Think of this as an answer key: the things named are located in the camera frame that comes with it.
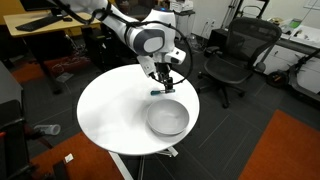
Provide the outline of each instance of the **metal bowl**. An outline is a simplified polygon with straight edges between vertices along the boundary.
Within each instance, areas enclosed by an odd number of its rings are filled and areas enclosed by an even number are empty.
[[[189,113],[179,102],[164,99],[148,109],[147,121],[152,130],[164,135],[176,135],[188,126]]]

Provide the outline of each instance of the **cabinet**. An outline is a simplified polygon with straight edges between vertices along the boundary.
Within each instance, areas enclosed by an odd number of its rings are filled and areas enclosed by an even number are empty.
[[[195,12],[194,11],[183,11],[183,12],[175,12],[176,17],[176,27],[179,31],[182,32],[184,36],[188,36],[192,32]],[[178,39],[181,38],[180,34],[176,32],[176,37]]]
[[[264,55],[265,52],[258,57],[255,64],[260,62]],[[289,66],[296,64],[305,55],[301,52],[275,45],[264,60],[266,65],[264,74],[268,75],[277,70],[288,70]],[[320,59],[313,57],[303,65],[297,75],[297,80],[300,86],[314,93],[320,92]]]

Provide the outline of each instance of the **office chair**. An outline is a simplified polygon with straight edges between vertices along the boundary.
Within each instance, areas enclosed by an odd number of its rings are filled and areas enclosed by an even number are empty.
[[[254,18],[241,17],[233,20],[228,29],[225,47],[208,47],[204,53],[209,59],[204,68],[207,73],[199,72],[198,78],[207,77],[222,89],[223,107],[230,105],[226,87],[245,95],[245,90],[237,85],[242,84],[253,74],[253,64],[257,57],[267,48],[274,45],[281,36],[278,26]],[[207,88],[197,88],[197,92]]]

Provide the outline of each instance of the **desk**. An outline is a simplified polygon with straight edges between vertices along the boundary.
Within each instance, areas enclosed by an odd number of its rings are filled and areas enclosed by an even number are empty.
[[[171,71],[176,82],[182,78]],[[153,154],[180,142],[194,127],[199,115],[199,99],[193,86],[185,80],[175,85],[175,93],[151,96],[152,90],[164,86],[147,78],[140,65],[122,66],[92,81],[83,91],[77,107],[80,127],[98,146],[123,155]],[[146,122],[147,108],[161,99],[183,104],[190,121],[180,134],[162,136]]]
[[[90,15],[86,13],[78,13],[78,15],[82,18],[89,19]],[[51,52],[52,45],[43,45],[42,43],[47,43],[47,38],[52,39],[51,41],[55,41],[61,46],[59,48],[55,48],[56,56],[65,56],[67,49],[70,49],[68,47],[71,47],[68,45],[68,40],[66,40],[64,37],[64,32],[59,33],[58,31],[74,28],[74,27],[81,27],[83,24],[79,23],[76,20],[73,20],[72,22],[64,22],[64,21],[58,21],[56,23],[53,23],[51,25],[45,26],[43,28],[40,28],[38,30],[32,31],[32,32],[26,32],[26,31],[19,31],[15,27],[19,26],[21,24],[25,24],[43,17],[48,16],[48,13],[46,12],[38,12],[38,13],[27,13],[27,14],[17,14],[17,15],[7,15],[4,16],[4,20],[7,24],[7,27],[9,29],[10,34],[13,37],[23,37],[26,44],[30,48],[31,52],[33,53],[34,57],[37,59],[42,71],[44,74],[48,77],[48,83],[53,91],[53,93],[60,93],[61,87],[57,84],[55,79],[51,77],[51,73],[48,70],[48,68],[44,65],[44,61],[50,60],[47,58],[47,54],[43,49],[50,49],[49,52]],[[98,24],[100,21],[94,20],[92,24]]]

